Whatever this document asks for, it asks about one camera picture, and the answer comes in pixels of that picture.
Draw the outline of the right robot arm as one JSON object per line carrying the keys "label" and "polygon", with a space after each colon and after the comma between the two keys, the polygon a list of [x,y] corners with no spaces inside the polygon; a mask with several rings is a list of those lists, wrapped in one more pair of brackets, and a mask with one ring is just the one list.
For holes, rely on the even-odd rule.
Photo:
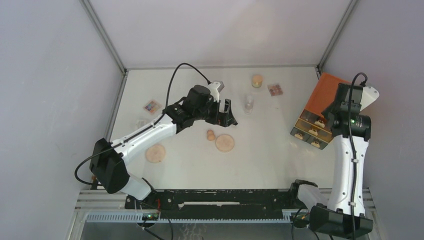
{"label": "right robot arm", "polygon": [[363,202],[364,162],[372,122],[361,111],[379,96],[372,86],[340,83],[334,101],[322,112],[335,149],[331,194],[325,197],[315,183],[299,179],[289,189],[289,203],[308,210],[307,224],[313,232],[355,240],[373,230]]}

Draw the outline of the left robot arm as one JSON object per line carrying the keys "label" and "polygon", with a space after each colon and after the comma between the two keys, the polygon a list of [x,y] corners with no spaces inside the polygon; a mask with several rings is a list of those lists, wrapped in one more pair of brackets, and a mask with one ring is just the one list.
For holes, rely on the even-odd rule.
{"label": "left robot arm", "polygon": [[136,198],[145,209],[153,207],[157,200],[153,188],[146,180],[129,174],[127,165],[148,148],[191,127],[195,121],[224,128],[236,126],[231,100],[226,99],[224,111],[219,111],[220,92],[224,87],[221,81],[207,86],[195,85],[186,97],[167,106],[161,116],[138,130],[111,142],[104,138],[98,140],[90,159],[90,171],[107,193],[122,192]]}

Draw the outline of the orange clear drawer organizer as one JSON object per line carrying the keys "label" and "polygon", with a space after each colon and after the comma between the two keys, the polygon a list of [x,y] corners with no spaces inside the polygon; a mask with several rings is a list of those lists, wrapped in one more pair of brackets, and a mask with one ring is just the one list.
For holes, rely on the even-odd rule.
{"label": "orange clear drawer organizer", "polygon": [[347,81],[322,73],[290,135],[323,150],[332,141],[332,132],[322,112],[334,101],[339,84]]}

